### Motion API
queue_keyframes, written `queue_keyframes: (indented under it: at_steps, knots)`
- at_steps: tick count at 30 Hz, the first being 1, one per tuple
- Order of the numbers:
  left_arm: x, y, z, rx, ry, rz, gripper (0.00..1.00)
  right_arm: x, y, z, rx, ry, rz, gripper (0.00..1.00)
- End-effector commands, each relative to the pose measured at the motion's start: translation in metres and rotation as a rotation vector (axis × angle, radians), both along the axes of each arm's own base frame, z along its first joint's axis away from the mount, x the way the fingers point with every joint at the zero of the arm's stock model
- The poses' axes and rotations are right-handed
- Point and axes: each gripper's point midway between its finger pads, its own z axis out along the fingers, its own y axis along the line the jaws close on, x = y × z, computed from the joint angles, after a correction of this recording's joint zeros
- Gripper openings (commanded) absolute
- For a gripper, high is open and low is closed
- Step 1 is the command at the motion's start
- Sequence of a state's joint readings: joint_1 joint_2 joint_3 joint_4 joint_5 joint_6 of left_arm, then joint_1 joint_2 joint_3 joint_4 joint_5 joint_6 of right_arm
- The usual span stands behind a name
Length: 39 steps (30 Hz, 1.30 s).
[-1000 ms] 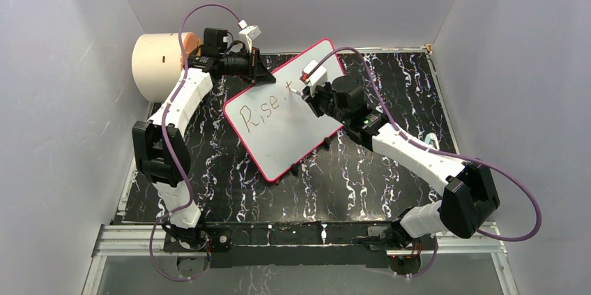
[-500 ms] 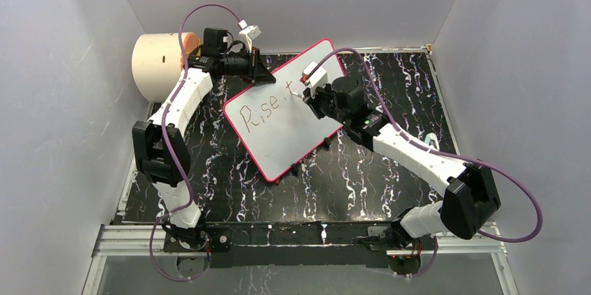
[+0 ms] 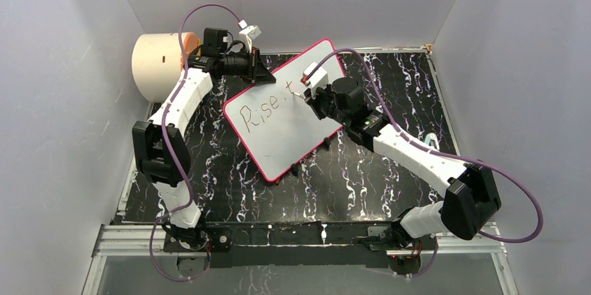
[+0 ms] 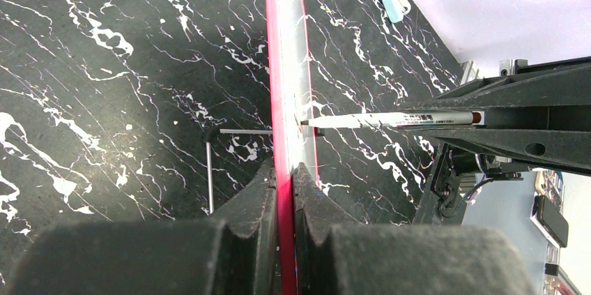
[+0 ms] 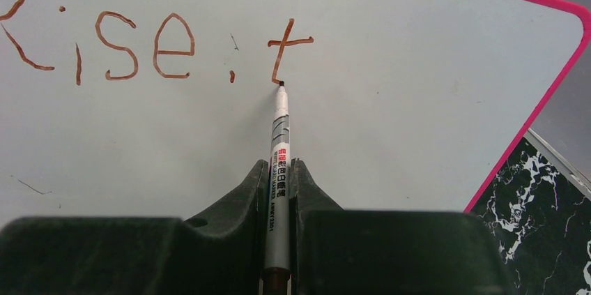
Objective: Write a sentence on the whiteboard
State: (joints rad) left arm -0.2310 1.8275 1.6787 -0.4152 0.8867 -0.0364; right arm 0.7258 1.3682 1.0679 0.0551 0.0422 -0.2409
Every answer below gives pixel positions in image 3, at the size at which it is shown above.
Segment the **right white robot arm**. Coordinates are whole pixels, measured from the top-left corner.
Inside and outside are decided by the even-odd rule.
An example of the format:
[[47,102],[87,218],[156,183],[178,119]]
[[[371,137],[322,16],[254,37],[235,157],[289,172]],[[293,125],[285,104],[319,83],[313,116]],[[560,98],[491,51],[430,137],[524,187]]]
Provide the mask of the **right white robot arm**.
[[409,249],[421,237],[439,232],[468,241],[500,209],[491,170],[440,156],[407,135],[365,101],[362,87],[353,78],[341,77],[330,84],[306,80],[304,85],[304,101],[319,119],[336,121],[352,142],[405,167],[442,197],[435,204],[406,209],[380,234],[361,239],[362,245],[383,243]]

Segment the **pink framed whiteboard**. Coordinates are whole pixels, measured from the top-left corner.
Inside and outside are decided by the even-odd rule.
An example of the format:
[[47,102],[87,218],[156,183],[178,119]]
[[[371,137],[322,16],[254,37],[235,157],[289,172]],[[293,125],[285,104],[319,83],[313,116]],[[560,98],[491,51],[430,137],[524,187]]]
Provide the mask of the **pink framed whiteboard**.
[[283,176],[292,163],[341,129],[331,119],[317,119],[303,99],[292,95],[305,90],[300,82],[304,70],[334,50],[333,42],[324,38],[274,68],[275,84],[251,86],[224,104],[225,117],[265,180]]

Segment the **white whiteboard marker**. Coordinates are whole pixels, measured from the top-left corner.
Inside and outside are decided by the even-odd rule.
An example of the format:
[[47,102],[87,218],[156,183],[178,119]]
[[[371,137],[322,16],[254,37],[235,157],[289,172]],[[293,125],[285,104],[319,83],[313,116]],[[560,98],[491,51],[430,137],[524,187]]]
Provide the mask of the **white whiteboard marker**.
[[292,95],[294,95],[294,96],[295,96],[295,97],[297,97],[297,98],[303,99],[303,100],[305,100],[305,98],[306,98],[306,97],[305,97],[304,95],[302,95],[301,93],[296,93],[296,92],[293,92],[293,93],[292,93]]

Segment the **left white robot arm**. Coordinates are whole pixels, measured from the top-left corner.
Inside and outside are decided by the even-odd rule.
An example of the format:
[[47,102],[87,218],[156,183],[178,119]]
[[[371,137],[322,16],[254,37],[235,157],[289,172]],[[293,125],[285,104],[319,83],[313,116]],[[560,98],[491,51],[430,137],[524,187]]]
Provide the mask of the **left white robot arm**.
[[147,33],[132,51],[140,93],[160,104],[132,127],[136,168],[163,199],[167,212],[157,225],[185,249],[200,250],[210,241],[188,179],[188,123],[214,81],[224,76],[240,77],[249,85],[275,83],[252,44],[260,33],[258,26],[246,24],[240,25],[237,38],[215,28],[205,29],[201,38],[192,32]]

